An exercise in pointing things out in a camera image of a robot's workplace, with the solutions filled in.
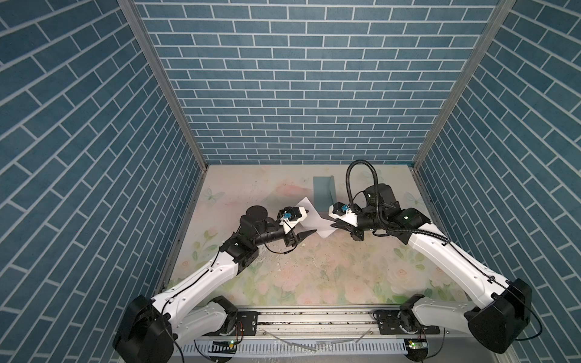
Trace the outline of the white letter paper blue border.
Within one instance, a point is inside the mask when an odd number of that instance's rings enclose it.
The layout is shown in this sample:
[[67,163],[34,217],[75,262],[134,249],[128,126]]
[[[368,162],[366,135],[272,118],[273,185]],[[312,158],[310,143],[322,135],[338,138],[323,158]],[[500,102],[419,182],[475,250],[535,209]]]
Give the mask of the white letter paper blue border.
[[332,227],[333,221],[324,219],[319,215],[319,212],[313,206],[308,197],[303,198],[297,207],[304,209],[307,216],[302,219],[299,224],[305,230],[315,230],[319,237],[325,239],[333,234],[337,229]]

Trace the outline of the teal envelope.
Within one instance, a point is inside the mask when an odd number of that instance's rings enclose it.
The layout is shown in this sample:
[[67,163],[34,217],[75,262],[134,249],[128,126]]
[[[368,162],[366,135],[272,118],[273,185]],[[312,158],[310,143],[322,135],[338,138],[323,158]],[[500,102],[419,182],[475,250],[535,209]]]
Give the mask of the teal envelope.
[[313,206],[320,213],[337,202],[334,176],[313,177]]

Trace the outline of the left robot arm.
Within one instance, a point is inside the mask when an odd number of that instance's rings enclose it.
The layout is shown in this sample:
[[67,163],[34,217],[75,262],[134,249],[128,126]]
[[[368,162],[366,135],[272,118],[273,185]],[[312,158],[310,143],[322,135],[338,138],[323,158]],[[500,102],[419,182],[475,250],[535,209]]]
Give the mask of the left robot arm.
[[249,207],[239,227],[219,246],[210,261],[175,286],[152,298],[137,296],[126,307],[113,339],[125,362],[168,362],[174,352],[206,334],[236,329],[238,308],[224,296],[199,307],[218,287],[240,275],[259,255],[259,248],[283,241],[293,251],[313,230],[297,232],[304,207],[285,207],[275,219],[262,206]]

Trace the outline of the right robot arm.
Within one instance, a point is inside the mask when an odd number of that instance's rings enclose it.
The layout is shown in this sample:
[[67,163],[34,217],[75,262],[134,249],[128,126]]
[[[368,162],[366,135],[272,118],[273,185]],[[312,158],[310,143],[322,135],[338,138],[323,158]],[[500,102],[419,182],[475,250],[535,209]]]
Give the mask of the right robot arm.
[[439,301],[415,294],[399,307],[404,331],[414,334],[437,326],[461,331],[494,353],[504,353],[529,325],[532,289],[520,278],[510,281],[487,268],[445,237],[430,219],[415,208],[402,209],[390,186],[364,190],[366,206],[337,202],[328,215],[334,227],[363,240],[366,231],[383,229],[409,248],[431,260],[469,297],[469,302]]

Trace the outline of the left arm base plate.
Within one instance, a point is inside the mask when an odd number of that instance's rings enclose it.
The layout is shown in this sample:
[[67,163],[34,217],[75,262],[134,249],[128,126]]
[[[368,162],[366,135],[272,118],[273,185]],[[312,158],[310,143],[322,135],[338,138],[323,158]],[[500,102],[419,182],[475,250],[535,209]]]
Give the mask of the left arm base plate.
[[225,323],[218,331],[204,334],[204,337],[234,337],[235,334],[255,336],[258,328],[258,311],[241,311],[236,317],[227,316]]

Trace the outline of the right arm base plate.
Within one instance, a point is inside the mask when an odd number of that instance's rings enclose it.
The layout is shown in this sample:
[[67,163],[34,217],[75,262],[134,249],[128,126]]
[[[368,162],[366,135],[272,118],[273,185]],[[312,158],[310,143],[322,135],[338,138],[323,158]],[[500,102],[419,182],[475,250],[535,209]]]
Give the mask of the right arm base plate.
[[405,323],[401,318],[401,311],[377,309],[371,313],[375,323],[378,325],[380,335],[437,335],[441,333],[441,329],[437,326],[411,326]]

